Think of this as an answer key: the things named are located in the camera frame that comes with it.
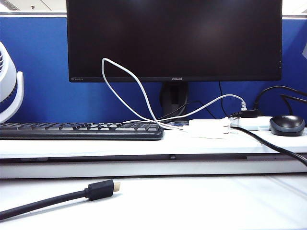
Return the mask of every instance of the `wire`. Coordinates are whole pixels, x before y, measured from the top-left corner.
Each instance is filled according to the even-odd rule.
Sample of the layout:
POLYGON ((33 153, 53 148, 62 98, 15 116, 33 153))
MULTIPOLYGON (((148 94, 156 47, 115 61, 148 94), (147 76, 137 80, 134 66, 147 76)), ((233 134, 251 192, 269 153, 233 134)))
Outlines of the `wire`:
POLYGON ((285 94, 281 94, 280 96, 281 96, 282 100, 285 102, 285 104, 287 105, 290 115, 293 115, 293 111, 292 111, 292 107, 291 107, 290 103, 288 102, 287 98, 294 100, 294 101, 298 101, 298 102, 302 102, 302 103, 307 104, 307 100, 304 100, 304 99, 301 99, 301 98, 292 97, 292 96, 285 95, 285 94))
POLYGON ((173 130, 182 130, 183 128, 182 127, 178 127, 178 126, 172 126, 172 125, 169 125, 169 124, 164 124, 164 123, 161 123, 162 121, 166 121, 166 120, 170 120, 170 119, 177 119, 177 118, 184 118, 184 117, 187 117, 187 116, 190 116, 194 113, 197 113, 199 112, 200 110, 206 108, 207 106, 213 104, 214 102, 224 98, 224 97, 235 97, 235 98, 238 98, 239 100, 241 100, 241 110, 246 110, 246 103, 245 101, 243 100, 242 97, 239 97, 237 95, 234 95, 234 94, 226 94, 226 95, 222 95, 222 96, 219 96, 217 98, 215 98, 214 100, 210 101, 209 103, 203 105, 202 107, 188 113, 188 114, 185 114, 185 115, 180 115, 180 116, 174 116, 174 117, 170 117, 170 118, 166 118, 166 119, 160 119, 160 120, 157 120, 154 113, 153 113, 153 110, 150 106, 150 103, 149 103, 149 100, 148 100, 148 97, 147 97, 147 94, 146 94, 146 91, 143 87, 143 85, 141 84, 140 80, 131 72, 129 71, 128 69, 126 69, 125 67, 121 66, 120 64, 108 59, 108 58, 103 58, 102 59, 102 62, 101 62, 101 72, 102 72, 102 76, 107 84, 107 86, 109 87, 109 89, 114 93, 114 95, 116 95, 116 97, 130 110, 132 111, 136 116, 138 116, 140 119, 142 120, 145 120, 147 122, 155 122, 157 123, 160 127, 162 128, 165 128, 165 129, 173 129, 173 130), (143 95, 144 95, 144 98, 145 98, 145 101, 146 101, 146 104, 147 104, 147 107, 148 107, 148 110, 151 114, 151 116, 153 117, 154 120, 150 120, 148 118, 145 118, 143 116, 141 116, 140 114, 138 114, 137 112, 135 112, 116 92, 115 90, 112 88, 112 86, 109 84, 109 82, 107 81, 106 79, 106 76, 105 76, 105 70, 104 70, 104 66, 105 66, 105 61, 113 64, 114 66, 120 68, 121 70, 125 71, 126 73, 128 73, 129 75, 131 75, 135 80, 136 82, 138 83, 143 95))
POLYGON ((89 184, 88 188, 84 190, 68 193, 64 195, 55 196, 49 199, 40 200, 33 202, 31 204, 11 208, 0 212, 0 220, 14 217, 26 212, 30 212, 39 208, 47 207, 50 205, 55 205, 69 200, 74 200, 82 197, 91 200, 98 200, 101 198, 109 197, 113 195, 113 192, 118 192, 120 183, 114 183, 113 180, 107 180, 102 182, 97 182, 89 184))
POLYGON ((253 108, 253 109, 258 109, 258 107, 259 107, 259 100, 260 100, 261 96, 262 96, 265 92, 267 92, 267 91, 269 91, 269 90, 272 90, 272 89, 285 89, 285 90, 289 90, 289 91, 298 93, 298 94, 303 95, 303 96, 307 96, 307 92, 299 91, 299 90, 290 88, 290 87, 288 87, 288 86, 283 86, 283 85, 272 86, 272 87, 269 87, 269 88, 263 90, 261 93, 258 94, 258 96, 256 97, 256 100, 255 100, 255 102, 254 102, 254 108, 253 108))
POLYGON ((259 141, 261 144, 264 144, 265 146, 271 148, 272 150, 275 150, 275 151, 277 151, 277 152, 279 152, 279 153, 282 153, 282 154, 288 155, 288 156, 290 156, 290 157, 293 157, 293 158, 299 160, 300 162, 302 162, 304 165, 307 166, 307 159, 306 159, 305 157, 303 157, 303 156, 301 156, 301 155, 299 155, 299 154, 297 154, 297 153, 291 152, 291 151, 289 151, 289 150, 283 149, 283 148, 281 148, 281 147, 278 147, 278 146, 276 146, 276 145, 273 145, 272 143, 270 143, 270 142, 268 142, 268 141, 262 139, 261 137, 257 136, 256 134, 254 134, 254 133, 252 133, 252 132, 250 132, 250 131, 248 131, 248 130, 246 130, 246 129, 244 129, 244 128, 235 127, 235 126, 231 126, 231 128, 237 129, 237 130, 239 130, 239 131, 241 131, 241 132, 244 132, 244 133, 246 133, 246 134, 252 136, 254 139, 256 139, 257 141, 259 141))
POLYGON ((138 116, 140 119, 143 119, 143 120, 145 120, 145 121, 150 121, 150 122, 155 122, 155 123, 157 123, 158 124, 158 126, 160 126, 160 127, 162 127, 162 128, 166 128, 166 129, 176 129, 176 130, 178 130, 178 129, 181 129, 181 128, 178 128, 178 127, 176 127, 176 126, 171 126, 171 125, 168 125, 168 124, 163 124, 163 123, 160 123, 160 122, 158 122, 158 120, 157 120, 157 118, 155 117, 155 115, 154 115, 154 113, 153 113, 153 110, 152 110, 152 108, 151 108, 151 106, 150 106, 150 103, 149 103, 149 100, 148 100, 148 97, 147 97, 147 94, 146 94, 146 91, 145 91, 145 89, 144 89, 144 87, 143 87, 143 85, 142 85, 142 83, 140 82, 140 80, 131 72, 131 71, 129 71, 128 69, 126 69, 125 67, 123 67, 123 66, 121 66, 120 64, 117 64, 116 62, 114 62, 114 61, 112 61, 112 60, 110 60, 110 59, 108 59, 108 58, 103 58, 102 59, 102 62, 101 62, 101 71, 102 71, 102 76, 103 76, 103 78, 104 78, 104 80, 105 80, 105 82, 106 82, 106 84, 107 84, 107 86, 109 87, 109 89, 114 93, 114 95, 116 95, 117 96, 117 98, 130 110, 130 111, 132 111, 136 116, 138 116), (149 110, 149 112, 150 112, 150 114, 151 114, 151 116, 153 117, 153 119, 154 119, 154 121, 153 120, 150 120, 150 119, 148 119, 148 118, 145 118, 145 117, 143 117, 143 116, 141 116, 141 115, 139 115, 137 112, 135 112, 116 92, 115 92, 115 90, 112 88, 112 86, 109 84, 109 82, 107 81, 107 79, 106 79, 106 76, 105 76, 105 61, 107 61, 107 62, 109 62, 109 63, 111 63, 112 65, 114 65, 114 66, 116 66, 116 67, 118 67, 118 68, 120 68, 121 70, 123 70, 123 71, 125 71, 126 73, 128 73, 129 75, 131 75, 135 80, 136 80, 136 82, 138 83, 138 85, 139 85, 139 87, 140 87, 140 89, 141 89, 141 91, 142 91, 142 93, 143 93, 143 95, 144 95, 144 98, 145 98, 145 101, 146 101, 146 104, 147 104, 147 107, 148 107, 148 110, 149 110))
MULTIPOLYGON (((181 108, 183 108, 183 107, 186 107, 186 106, 189 105, 189 104, 196 103, 196 102, 199 102, 201 105, 204 105, 204 103, 202 103, 202 102, 199 101, 199 100, 192 101, 192 102, 189 102, 189 103, 186 103, 186 104, 182 105, 181 107, 179 107, 178 109, 172 111, 171 113, 166 114, 166 115, 164 115, 164 116, 158 118, 158 120, 163 119, 163 118, 166 118, 166 117, 172 115, 173 113, 177 112, 179 109, 181 109, 181 108)), ((208 108, 205 108, 205 109, 207 110, 207 112, 208 112, 214 119, 216 119, 216 117, 210 112, 210 110, 209 110, 208 108)))
MULTIPOLYGON (((222 86, 221 86, 221 82, 220 82, 220 81, 219 81, 219 88, 220 88, 220 93, 221 93, 221 95, 223 95, 222 86)), ((222 107, 222 110, 223 110, 225 116, 228 116, 227 113, 226 113, 226 111, 225 111, 225 109, 224 109, 224 106, 223 106, 223 99, 221 99, 221 107, 222 107)))

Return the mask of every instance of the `monitor screen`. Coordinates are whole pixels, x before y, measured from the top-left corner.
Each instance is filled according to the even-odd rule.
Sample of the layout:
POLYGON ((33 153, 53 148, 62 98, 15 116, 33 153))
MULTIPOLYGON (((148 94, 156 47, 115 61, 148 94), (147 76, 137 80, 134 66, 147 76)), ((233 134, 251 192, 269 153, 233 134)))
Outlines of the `monitor screen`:
POLYGON ((282 0, 68 0, 69 79, 103 81, 109 58, 141 81, 279 80, 281 10, 282 0))

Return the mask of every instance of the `keyboard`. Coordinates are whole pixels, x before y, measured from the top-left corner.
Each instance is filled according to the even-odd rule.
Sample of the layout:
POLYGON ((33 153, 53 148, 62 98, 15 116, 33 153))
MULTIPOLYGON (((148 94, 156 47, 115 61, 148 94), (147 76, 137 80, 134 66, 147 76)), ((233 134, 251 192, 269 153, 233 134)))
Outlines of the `keyboard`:
POLYGON ((133 123, 0 123, 0 139, 160 140, 157 124, 133 123))

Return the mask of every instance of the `blue cubicle wall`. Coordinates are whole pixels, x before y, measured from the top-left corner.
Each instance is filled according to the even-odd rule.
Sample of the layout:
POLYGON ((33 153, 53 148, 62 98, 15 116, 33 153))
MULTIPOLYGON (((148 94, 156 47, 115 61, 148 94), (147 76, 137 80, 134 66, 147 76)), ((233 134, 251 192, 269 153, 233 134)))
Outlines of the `blue cubicle wall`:
MULTIPOLYGON (((18 70, 24 72, 24 101, 11 121, 20 122, 117 122, 135 119, 104 83, 70 83, 68 81, 66 18, 2 17, 0 39, 18 70)), ((307 19, 283 20, 283 76, 281 81, 222 82, 224 93, 245 98, 248 106, 256 95, 273 85, 287 85, 307 91, 307 60, 302 51, 307 42, 307 19)), ((136 83, 114 83, 119 94, 144 116, 150 117, 136 83)), ((145 83, 157 116, 160 83, 145 83)), ((268 92, 260 102, 266 115, 288 113, 279 97, 281 90, 268 92)), ((191 82, 189 100, 207 102, 220 95, 218 82, 191 82)), ((228 113, 240 107, 237 99, 225 99, 228 113)), ((291 102, 294 113, 307 119, 307 105, 291 102)), ((189 111, 199 106, 189 106, 189 111)), ((209 109, 222 117, 221 104, 209 109)), ((204 110, 191 118, 210 118, 204 110)))

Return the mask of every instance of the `desk surface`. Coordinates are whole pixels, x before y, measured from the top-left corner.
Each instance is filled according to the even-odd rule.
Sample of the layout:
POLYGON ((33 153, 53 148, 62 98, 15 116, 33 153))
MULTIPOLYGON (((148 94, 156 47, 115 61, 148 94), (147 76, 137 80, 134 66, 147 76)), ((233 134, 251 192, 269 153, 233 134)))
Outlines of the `desk surface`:
MULTIPOLYGON (((1 210, 102 179, 1 180, 1 210)), ((0 222, 12 229, 307 228, 307 174, 125 178, 113 197, 74 201, 0 222)))
MULTIPOLYGON (((275 151, 249 135, 234 132, 223 139, 193 138, 187 133, 166 130, 160 141, 1 140, 0 175, 1 178, 59 178, 307 172, 299 161, 274 155, 275 151), (122 157, 132 155, 137 158, 150 155, 152 159, 122 157), (176 155, 176 160, 170 158, 172 155, 176 155), (93 160, 100 156, 112 160, 93 160)), ((307 129, 300 137, 255 133, 277 146, 307 153, 307 129)))
MULTIPOLYGON (((155 154, 276 153, 240 131, 223 139, 194 138, 177 130, 165 130, 159 141, 113 140, 1 140, 0 159, 118 156, 155 154)), ((294 152, 307 152, 307 128, 300 137, 281 137, 267 131, 254 131, 263 139, 294 152)))

